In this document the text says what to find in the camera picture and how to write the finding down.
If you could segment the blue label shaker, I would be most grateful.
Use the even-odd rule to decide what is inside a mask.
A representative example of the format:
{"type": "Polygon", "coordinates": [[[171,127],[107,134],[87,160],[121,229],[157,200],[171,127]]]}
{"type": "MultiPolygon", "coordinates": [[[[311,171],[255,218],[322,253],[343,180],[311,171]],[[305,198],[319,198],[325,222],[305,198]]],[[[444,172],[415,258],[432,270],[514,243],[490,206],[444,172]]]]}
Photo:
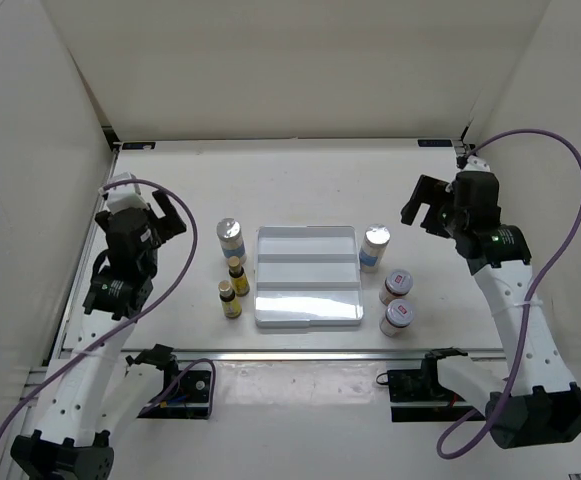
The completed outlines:
{"type": "Polygon", "coordinates": [[[234,218],[221,219],[216,226],[216,235],[226,260],[237,257],[241,264],[247,260],[241,224],[234,218]]]}
{"type": "Polygon", "coordinates": [[[359,250],[359,263],[363,272],[378,270],[390,239],[390,231],[383,224],[371,224],[366,228],[359,250]]]}

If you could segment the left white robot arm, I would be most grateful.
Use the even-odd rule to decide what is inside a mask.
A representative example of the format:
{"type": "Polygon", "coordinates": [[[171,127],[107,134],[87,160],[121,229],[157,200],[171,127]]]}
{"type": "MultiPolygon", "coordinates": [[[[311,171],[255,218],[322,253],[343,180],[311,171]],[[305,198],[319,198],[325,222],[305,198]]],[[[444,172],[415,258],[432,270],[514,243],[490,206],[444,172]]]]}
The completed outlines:
{"type": "Polygon", "coordinates": [[[122,430],[153,398],[176,395],[180,377],[169,367],[171,348],[157,345],[130,359],[132,371],[106,391],[121,350],[138,319],[154,310],[147,302],[158,271],[158,250],[194,230],[183,221],[187,207],[175,194],[152,193],[156,214],[135,188],[104,191],[106,208],[95,216],[107,247],[93,264],[80,338],[69,361],[44,381],[56,384],[52,402],[29,436],[19,435],[11,458],[32,479],[106,479],[122,430]]]}

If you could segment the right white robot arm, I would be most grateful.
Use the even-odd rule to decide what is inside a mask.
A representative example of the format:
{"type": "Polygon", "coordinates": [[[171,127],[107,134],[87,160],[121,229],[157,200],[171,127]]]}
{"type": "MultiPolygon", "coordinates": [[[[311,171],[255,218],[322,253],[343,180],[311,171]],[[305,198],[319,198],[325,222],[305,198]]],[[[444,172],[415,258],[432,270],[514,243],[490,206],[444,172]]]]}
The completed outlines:
{"type": "Polygon", "coordinates": [[[430,399],[453,392],[468,402],[502,449],[568,443],[581,433],[581,387],[560,356],[536,296],[523,233],[500,221],[499,182],[485,171],[461,171],[452,182],[420,176],[401,210],[413,223],[420,207],[429,234],[451,238],[484,295],[507,357],[495,377],[458,348],[428,352],[419,387],[430,399]]]}

